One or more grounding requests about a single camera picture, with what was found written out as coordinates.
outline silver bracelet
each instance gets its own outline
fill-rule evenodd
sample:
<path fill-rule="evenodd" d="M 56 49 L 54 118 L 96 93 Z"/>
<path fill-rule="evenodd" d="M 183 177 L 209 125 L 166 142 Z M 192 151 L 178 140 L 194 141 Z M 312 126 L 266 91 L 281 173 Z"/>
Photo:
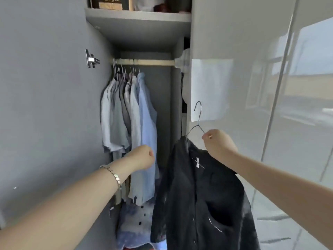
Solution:
<path fill-rule="evenodd" d="M 118 182 L 118 189 L 121 190 L 122 189 L 122 182 L 120 181 L 119 176 L 117 174 L 115 174 L 114 172 L 112 172 L 111 169 L 110 169 L 110 167 L 102 165 L 102 166 L 100 166 L 100 168 L 105 168 L 107 171 L 109 171 L 114 176 L 114 178 Z"/>

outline person's right arm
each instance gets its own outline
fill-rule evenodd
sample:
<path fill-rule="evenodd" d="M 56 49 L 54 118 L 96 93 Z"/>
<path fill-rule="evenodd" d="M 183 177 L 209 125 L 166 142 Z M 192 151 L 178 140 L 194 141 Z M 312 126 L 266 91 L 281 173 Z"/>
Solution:
<path fill-rule="evenodd" d="M 225 132 L 202 137 L 209 154 L 247 180 L 328 249 L 333 249 L 333 190 L 238 153 Z"/>

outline black jacket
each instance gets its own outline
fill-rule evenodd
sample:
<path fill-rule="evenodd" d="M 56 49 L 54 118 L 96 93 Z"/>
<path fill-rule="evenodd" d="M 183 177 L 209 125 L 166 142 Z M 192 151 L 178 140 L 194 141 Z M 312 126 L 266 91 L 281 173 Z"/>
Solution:
<path fill-rule="evenodd" d="M 235 172 L 186 137 L 174 145 L 157 192 L 151 241 L 165 236 L 171 250 L 260 249 Z"/>

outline metal hinge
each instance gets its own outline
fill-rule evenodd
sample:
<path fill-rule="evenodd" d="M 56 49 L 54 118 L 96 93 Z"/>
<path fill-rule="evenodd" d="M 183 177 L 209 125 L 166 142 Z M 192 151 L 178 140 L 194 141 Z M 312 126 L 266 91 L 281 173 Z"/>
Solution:
<path fill-rule="evenodd" d="M 91 68 L 91 66 L 93 66 L 93 68 L 95 68 L 95 65 L 100 63 L 100 60 L 97 58 L 94 58 L 93 54 L 89 54 L 88 49 L 86 49 L 86 57 L 87 57 L 87 65 L 89 68 Z"/>

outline white paper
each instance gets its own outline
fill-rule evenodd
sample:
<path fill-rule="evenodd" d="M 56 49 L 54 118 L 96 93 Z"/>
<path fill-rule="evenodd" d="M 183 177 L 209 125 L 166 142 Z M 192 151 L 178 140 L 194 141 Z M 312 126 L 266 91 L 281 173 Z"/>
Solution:
<path fill-rule="evenodd" d="M 229 107 L 228 89 L 233 60 L 192 60 L 191 70 L 191 121 L 222 119 Z"/>

